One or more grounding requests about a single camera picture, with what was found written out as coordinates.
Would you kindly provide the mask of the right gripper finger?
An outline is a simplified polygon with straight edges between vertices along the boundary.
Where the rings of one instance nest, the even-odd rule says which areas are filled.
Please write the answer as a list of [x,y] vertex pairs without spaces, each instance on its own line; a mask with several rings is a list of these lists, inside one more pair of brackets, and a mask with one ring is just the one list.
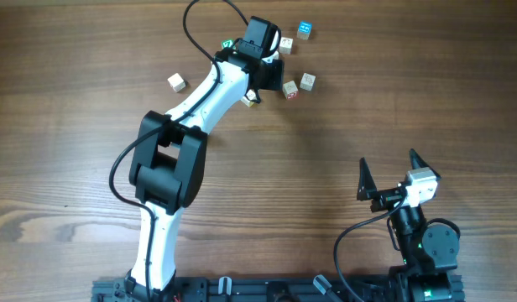
[[428,168],[433,172],[437,181],[441,179],[440,174],[435,171],[413,148],[410,149],[409,156],[412,169]]
[[368,163],[365,158],[359,160],[359,181],[357,200],[373,200],[376,198],[378,190],[373,181]]

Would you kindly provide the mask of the plain white block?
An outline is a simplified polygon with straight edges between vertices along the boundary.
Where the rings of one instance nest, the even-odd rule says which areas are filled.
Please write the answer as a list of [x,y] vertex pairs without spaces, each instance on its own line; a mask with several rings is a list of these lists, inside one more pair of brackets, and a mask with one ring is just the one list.
[[174,92],[180,92],[186,87],[186,81],[179,73],[175,73],[167,79]]

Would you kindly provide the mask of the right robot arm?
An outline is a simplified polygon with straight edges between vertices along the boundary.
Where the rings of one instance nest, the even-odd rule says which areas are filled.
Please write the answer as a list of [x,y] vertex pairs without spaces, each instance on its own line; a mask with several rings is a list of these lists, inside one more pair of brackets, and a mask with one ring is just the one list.
[[404,264],[389,269],[375,281],[365,280],[367,301],[443,301],[466,299],[457,269],[461,232],[444,218],[428,220],[421,205],[436,196],[441,176],[414,150],[411,170],[393,189],[378,190],[366,159],[359,160],[358,200],[370,200],[371,211],[391,211],[387,228]]

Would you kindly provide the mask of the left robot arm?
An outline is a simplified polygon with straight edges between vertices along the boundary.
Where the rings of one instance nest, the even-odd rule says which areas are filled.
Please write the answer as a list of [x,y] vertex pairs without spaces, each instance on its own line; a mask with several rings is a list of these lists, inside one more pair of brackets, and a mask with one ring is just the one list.
[[141,211],[138,256],[124,279],[129,298],[170,301],[181,217],[204,177],[209,133],[249,91],[278,91],[280,28],[251,17],[242,39],[216,52],[205,80],[165,114],[148,112],[133,142],[129,182]]

